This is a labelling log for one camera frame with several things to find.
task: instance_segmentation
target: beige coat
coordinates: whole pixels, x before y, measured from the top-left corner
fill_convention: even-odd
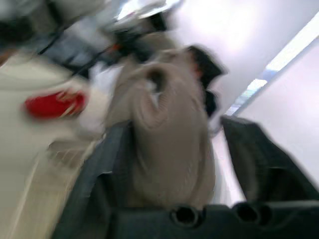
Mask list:
[[[175,47],[159,33],[145,41],[157,50]],[[200,85],[189,69],[185,53],[169,50],[143,66],[129,58],[117,80],[106,123],[134,124],[138,156],[130,206],[202,208],[212,199],[215,174],[207,117]],[[165,75],[158,107],[146,87],[152,71]]]

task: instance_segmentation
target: dark hair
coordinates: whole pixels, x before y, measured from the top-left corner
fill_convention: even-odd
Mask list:
[[[4,45],[19,45],[34,36],[32,26],[26,17],[0,21],[0,42]]]
[[[188,50],[193,54],[194,60],[202,72],[200,81],[204,89],[207,89],[209,84],[217,76],[225,74],[222,67],[218,66],[209,54],[198,46],[190,46]]]

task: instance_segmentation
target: red object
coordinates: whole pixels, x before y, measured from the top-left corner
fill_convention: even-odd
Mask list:
[[[85,108],[83,92],[73,93],[70,90],[56,92],[52,95],[28,98],[24,104],[27,111],[39,119],[54,119],[71,116]]]

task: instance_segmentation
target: white wall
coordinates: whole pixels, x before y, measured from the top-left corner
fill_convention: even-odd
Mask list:
[[[319,38],[305,51],[239,117],[259,122],[319,185]]]
[[[205,45],[228,68],[213,86],[223,114],[318,11],[318,0],[185,0],[173,19],[182,43]]]

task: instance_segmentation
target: fluorescent light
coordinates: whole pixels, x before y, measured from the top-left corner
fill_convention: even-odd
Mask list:
[[[267,65],[267,69],[280,71],[319,35],[319,13],[285,46]]]

